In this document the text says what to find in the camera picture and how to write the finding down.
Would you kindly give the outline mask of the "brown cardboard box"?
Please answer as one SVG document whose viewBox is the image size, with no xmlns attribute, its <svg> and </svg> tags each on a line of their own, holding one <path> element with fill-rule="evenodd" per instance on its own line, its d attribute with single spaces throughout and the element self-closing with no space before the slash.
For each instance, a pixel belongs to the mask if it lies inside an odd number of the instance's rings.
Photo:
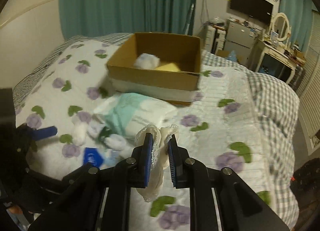
<svg viewBox="0 0 320 231">
<path fill-rule="evenodd" d="M 138 32 L 125 41 L 107 61 L 108 77 L 116 91 L 139 93 L 171 104 L 189 106 L 199 90 L 202 41 L 174 33 Z M 174 63 L 178 72 L 140 69 L 134 66 L 141 54 Z"/>
</svg>

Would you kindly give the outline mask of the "oval vanity mirror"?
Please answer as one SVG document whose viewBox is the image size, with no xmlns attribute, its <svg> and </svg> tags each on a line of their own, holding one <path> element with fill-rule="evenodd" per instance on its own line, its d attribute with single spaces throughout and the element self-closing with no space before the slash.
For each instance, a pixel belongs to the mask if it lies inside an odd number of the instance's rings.
<svg viewBox="0 0 320 231">
<path fill-rule="evenodd" d="M 283 12 L 277 13 L 271 22 L 270 39 L 285 42 L 289 38 L 290 23 L 287 15 Z"/>
</svg>

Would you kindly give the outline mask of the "yellow sponge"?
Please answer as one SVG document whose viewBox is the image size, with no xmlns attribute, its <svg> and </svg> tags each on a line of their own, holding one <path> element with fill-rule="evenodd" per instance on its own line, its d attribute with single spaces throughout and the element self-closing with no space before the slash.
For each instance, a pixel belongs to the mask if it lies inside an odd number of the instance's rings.
<svg viewBox="0 0 320 231">
<path fill-rule="evenodd" d="M 180 72 L 180 68 L 176 63 L 166 63 L 155 68 L 158 71 Z"/>
</svg>

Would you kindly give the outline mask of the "small teal curtain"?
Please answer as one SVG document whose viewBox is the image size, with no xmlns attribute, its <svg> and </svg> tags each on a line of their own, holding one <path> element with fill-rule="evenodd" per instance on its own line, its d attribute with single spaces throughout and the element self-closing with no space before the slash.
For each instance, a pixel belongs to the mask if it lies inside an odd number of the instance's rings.
<svg viewBox="0 0 320 231">
<path fill-rule="evenodd" d="M 297 42 L 306 52 L 309 46 L 313 11 L 319 9 L 319 0 L 280 0 L 279 11 L 287 15 L 292 26 L 291 43 Z"/>
</svg>

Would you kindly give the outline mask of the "blue labelled white pack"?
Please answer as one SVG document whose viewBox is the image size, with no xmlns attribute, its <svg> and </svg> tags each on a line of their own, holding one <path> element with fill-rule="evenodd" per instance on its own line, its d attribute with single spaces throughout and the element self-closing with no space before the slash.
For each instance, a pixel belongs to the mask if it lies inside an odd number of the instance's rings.
<svg viewBox="0 0 320 231">
<path fill-rule="evenodd" d="M 115 166 L 119 161 L 119 151 L 107 148 L 101 150 L 93 147 L 86 147 L 84 149 L 83 163 L 82 165 L 90 164 L 98 167 L 99 169 L 105 169 Z"/>
</svg>

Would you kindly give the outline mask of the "small white sock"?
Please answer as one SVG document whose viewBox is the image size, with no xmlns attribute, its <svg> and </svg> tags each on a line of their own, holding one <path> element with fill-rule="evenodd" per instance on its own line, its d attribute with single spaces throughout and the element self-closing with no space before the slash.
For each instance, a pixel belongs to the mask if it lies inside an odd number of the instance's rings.
<svg viewBox="0 0 320 231">
<path fill-rule="evenodd" d="M 85 122 L 77 122 L 72 130 L 73 144 L 82 146 L 87 136 L 88 124 Z"/>
</svg>

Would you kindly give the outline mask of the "white floral quilt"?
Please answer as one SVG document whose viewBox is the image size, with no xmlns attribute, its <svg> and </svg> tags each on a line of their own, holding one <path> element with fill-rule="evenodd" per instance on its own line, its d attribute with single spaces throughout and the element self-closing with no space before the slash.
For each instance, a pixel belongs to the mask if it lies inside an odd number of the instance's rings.
<svg viewBox="0 0 320 231">
<path fill-rule="evenodd" d="M 97 40 L 77 42 L 30 83 L 30 94 L 17 105 L 16 123 L 57 128 L 55 137 L 38 141 L 28 152 L 33 170 L 60 180 L 84 159 L 101 159 L 106 169 L 131 156 L 151 133 L 152 172 L 147 188 L 131 192 L 131 230 L 189 229 L 189 191 L 175 189 L 170 177 L 172 138 L 207 167 L 231 168 L 268 206 L 274 205 L 266 141 L 245 72 L 202 66 L 192 104 L 176 107 L 115 92 L 105 65 L 116 50 Z"/>
</svg>

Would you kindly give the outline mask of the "white drawer cabinet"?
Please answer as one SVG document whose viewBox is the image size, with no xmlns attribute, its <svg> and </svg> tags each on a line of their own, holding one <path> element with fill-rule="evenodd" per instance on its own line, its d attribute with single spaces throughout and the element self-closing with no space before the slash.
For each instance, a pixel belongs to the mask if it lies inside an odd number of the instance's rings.
<svg viewBox="0 0 320 231">
<path fill-rule="evenodd" d="M 204 26 L 204 31 L 204 48 L 213 54 L 216 54 L 219 50 L 223 50 L 226 39 L 225 29 L 215 25 L 206 25 Z"/>
</svg>

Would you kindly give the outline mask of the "white dressing table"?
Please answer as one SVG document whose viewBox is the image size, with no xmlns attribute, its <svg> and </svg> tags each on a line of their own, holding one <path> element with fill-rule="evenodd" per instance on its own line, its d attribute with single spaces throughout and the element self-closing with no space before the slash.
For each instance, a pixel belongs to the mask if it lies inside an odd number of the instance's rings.
<svg viewBox="0 0 320 231">
<path fill-rule="evenodd" d="M 297 81 L 297 64 L 267 42 L 257 39 L 248 58 L 247 67 L 256 73 L 271 75 L 293 88 Z"/>
</svg>

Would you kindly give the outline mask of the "black wall television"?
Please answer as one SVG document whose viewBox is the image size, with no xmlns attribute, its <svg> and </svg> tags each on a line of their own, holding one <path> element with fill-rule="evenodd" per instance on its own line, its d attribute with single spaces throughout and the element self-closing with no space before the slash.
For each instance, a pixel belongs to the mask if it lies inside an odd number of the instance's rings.
<svg viewBox="0 0 320 231">
<path fill-rule="evenodd" d="M 273 4 L 267 0 L 231 0 L 229 8 L 269 25 Z"/>
</svg>

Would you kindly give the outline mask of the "grey mini fridge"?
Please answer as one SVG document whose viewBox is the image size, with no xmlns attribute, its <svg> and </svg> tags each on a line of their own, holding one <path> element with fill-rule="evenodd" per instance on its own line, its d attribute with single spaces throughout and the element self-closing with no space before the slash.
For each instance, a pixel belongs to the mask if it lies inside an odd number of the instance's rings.
<svg viewBox="0 0 320 231">
<path fill-rule="evenodd" d="M 235 51 L 237 56 L 249 57 L 258 31 L 240 23 L 229 21 L 223 49 L 228 52 Z"/>
</svg>

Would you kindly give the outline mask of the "floor cardboard box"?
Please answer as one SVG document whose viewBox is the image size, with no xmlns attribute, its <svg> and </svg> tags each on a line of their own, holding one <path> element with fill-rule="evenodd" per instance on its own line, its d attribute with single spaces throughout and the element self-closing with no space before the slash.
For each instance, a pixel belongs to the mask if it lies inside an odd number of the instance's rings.
<svg viewBox="0 0 320 231">
<path fill-rule="evenodd" d="M 246 58 L 241 55 L 238 55 L 234 50 L 233 51 L 226 51 L 226 50 L 218 50 L 216 55 L 219 57 L 223 57 L 229 61 L 240 63 L 241 65 L 246 65 Z"/>
</svg>

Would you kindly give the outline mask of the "teal white tissue pack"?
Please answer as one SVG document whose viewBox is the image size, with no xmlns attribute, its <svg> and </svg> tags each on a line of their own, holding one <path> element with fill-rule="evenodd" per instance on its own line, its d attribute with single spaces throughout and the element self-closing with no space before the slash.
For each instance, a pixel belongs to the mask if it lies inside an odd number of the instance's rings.
<svg viewBox="0 0 320 231">
<path fill-rule="evenodd" d="M 112 133 L 127 139 L 135 137 L 145 126 L 163 127 L 177 113 L 172 104 L 137 93 L 113 95 L 93 110 Z"/>
</svg>

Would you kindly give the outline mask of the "cream lace cloth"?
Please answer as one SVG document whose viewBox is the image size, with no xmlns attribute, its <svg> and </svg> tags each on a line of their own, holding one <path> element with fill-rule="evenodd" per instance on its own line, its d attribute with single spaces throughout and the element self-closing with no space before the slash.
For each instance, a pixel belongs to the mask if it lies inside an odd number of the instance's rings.
<svg viewBox="0 0 320 231">
<path fill-rule="evenodd" d="M 150 179 L 146 188 L 137 188 L 137 191 L 145 202 L 151 202 L 159 195 L 163 186 L 164 170 L 169 166 L 168 142 L 173 135 L 178 139 L 179 130 L 177 125 L 161 128 L 147 125 L 136 134 L 135 146 L 143 145 L 147 133 L 151 133 L 153 137 Z"/>
</svg>

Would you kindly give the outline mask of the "white louvered wardrobe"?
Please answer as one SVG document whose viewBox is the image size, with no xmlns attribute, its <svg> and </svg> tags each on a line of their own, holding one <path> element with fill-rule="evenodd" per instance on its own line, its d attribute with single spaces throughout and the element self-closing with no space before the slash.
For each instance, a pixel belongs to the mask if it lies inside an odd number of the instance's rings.
<svg viewBox="0 0 320 231">
<path fill-rule="evenodd" d="M 305 76 L 297 94 L 300 99 L 299 122 L 308 155 L 319 150 L 319 12 L 312 12 L 312 29 L 305 53 Z"/>
</svg>

